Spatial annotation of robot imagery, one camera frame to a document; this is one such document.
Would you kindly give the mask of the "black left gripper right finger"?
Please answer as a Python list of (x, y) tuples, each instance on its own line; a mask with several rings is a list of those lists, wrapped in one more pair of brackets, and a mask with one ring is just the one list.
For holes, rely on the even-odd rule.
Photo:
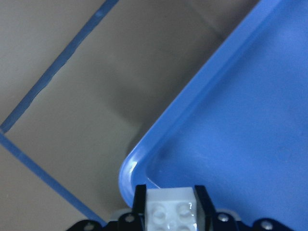
[(216, 213), (212, 200), (203, 185), (195, 185), (194, 194), (197, 201), (197, 229), (199, 231), (213, 230), (213, 216)]

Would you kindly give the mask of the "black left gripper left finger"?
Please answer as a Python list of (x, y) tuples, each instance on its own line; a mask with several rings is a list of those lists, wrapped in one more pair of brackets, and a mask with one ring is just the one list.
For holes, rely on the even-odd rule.
[(132, 208), (123, 208), (112, 214), (106, 231), (144, 231), (146, 185), (137, 185)]

